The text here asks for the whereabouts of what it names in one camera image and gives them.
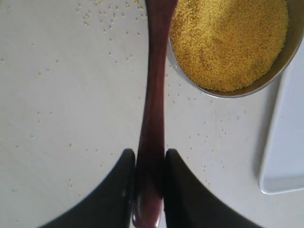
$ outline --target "wooden spoon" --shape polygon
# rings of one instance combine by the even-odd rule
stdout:
[[[146,0],[149,25],[148,78],[132,215],[137,228],[156,228],[162,211],[164,75],[169,29],[177,1]]]

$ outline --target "metal bowl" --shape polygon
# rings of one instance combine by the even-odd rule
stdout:
[[[199,87],[194,82],[192,82],[180,68],[174,56],[170,40],[168,42],[167,47],[167,58],[171,66],[177,71],[179,75],[186,78],[192,85],[194,85],[196,88],[206,94],[220,98],[238,98],[253,94],[265,88],[268,84],[273,82],[279,75],[281,75],[281,73],[289,65],[289,63],[295,56],[298,48],[300,47],[304,35],[304,0],[287,0],[287,5],[289,25],[285,45],[276,60],[274,61],[270,70],[248,87],[232,92],[220,92]]]

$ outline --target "white table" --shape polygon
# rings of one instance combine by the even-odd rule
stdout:
[[[89,194],[124,148],[136,151],[147,32],[134,0],[2,0],[1,228],[53,219]],[[254,222],[303,227],[303,191],[266,196],[257,184],[278,81],[223,100],[167,66],[166,148],[178,149],[202,183]]]

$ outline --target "dark red wooden spoon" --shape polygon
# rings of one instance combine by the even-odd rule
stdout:
[[[135,170],[132,220],[156,228],[162,211],[164,165],[164,75],[171,19],[178,0],[146,0],[149,62],[146,100]]]

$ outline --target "white tray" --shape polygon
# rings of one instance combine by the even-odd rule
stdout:
[[[304,42],[281,81],[259,186],[265,194],[304,189]]]

